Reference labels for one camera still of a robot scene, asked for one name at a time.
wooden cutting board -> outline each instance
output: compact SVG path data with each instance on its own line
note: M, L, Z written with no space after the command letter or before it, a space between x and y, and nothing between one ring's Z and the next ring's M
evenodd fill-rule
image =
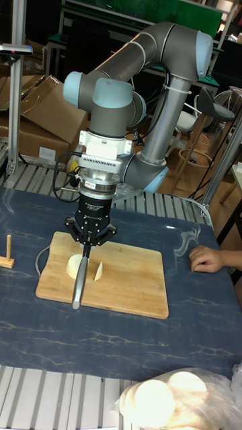
M82 254L79 244L69 233L55 232L36 289L37 297L72 302L75 280L66 273L66 267L74 254ZM94 282L101 261L104 274ZM167 318L169 311L161 253L114 242L91 250L82 305Z

plastic bag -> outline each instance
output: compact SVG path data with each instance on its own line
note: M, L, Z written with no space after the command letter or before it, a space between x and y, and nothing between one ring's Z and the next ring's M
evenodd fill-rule
M180 369L129 386L118 407L145 430L241 430L242 365L233 379L231 384L206 370Z
M242 362L233 368L231 390L233 391L237 408L242 411Z

light blue joint cap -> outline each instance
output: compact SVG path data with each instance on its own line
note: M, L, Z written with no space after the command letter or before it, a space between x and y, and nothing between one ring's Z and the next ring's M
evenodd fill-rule
M146 105L146 103L145 103L145 101L144 101L144 99L143 99L143 97L140 95L140 94L138 94L137 92L135 92L134 91L134 93L135 94L137 94L138 96L139 96L139 99L140 99L140 101L141 101L141 103L142 103L142 114L141 114L141 117L140 117L140 119L138 120L139 122L140 121L142 121L142 119L145 117L145 115L146 115L146 112L147 112L147 105Z
M79 88L83 73L71 72L67 75L63 86L63 97L65 101L79 108Z
M162 172L160 172L156 178L154 178L154 180L152 180L148 186L146 186L143 191L145 191L146 193L155 193L159 186L161 185L161 182L163 182L163 180L165 179L167 172L168 172L168 167L165 167Z
M132 102L132 85L114 79L100 78L95 85L93 102L101 108L125 108Z
M212 38L198 30L196 37L196 68L198 78L204 78L212 56Z

finger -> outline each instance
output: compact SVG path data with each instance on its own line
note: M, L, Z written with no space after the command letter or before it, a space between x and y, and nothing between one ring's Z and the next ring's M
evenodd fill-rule
M198 264L193 271L203 271L207 273L216 272L216 267L213 264Z
M197 258L195 258L194 260L192 260L191 262L191 270L194 271L194 268L197 265L201 265L201 264L210 264L210 259L207 258L207 256L205 255L199 255Z
M204 256L206 258L206 252L204 249L197 249L196 252L194 252L192 255L189 255L189 258L191 261L194 261L196 258Z
M189 258L190 257L192 257L194 254L196 254L197 252L202 252L203 250L204 250L204 246L203 245L198 245L196 248L193 248L191 251L190 251L190 254L189 254Z

marbled blue cloth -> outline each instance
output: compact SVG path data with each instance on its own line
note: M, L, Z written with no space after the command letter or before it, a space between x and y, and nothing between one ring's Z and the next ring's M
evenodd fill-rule
M231 377L242 360L242 313L226 268L192 273L198 243L218 248L211 227L112 210L114 241L162 252L167 320L39 299L37 254L77 203L0 189L0 255L12 235L13 269L0 269L0 364L144 380L195 366ZM40 258L40 269L47 255Z

